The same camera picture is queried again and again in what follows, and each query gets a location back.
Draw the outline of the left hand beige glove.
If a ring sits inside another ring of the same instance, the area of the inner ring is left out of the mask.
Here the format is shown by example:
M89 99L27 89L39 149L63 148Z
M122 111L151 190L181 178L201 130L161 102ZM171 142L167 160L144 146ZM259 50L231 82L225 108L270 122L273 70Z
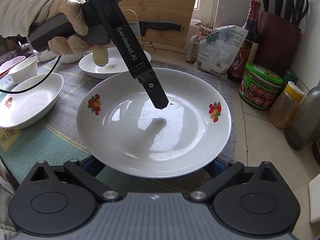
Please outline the left hand beige glove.
M108 63L110 37L101 24L89 27L76 0L49 0L30 28L28 40L37 51L55 55L93 53L98 66Z

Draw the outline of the left forearm beige sleeve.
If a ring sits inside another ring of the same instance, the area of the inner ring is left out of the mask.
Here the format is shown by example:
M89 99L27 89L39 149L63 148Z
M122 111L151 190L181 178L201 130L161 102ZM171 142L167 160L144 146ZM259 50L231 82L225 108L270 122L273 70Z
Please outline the left forearm beige sleeve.
M54 0L1 0L1 36L27 37L33 23L44 22Z

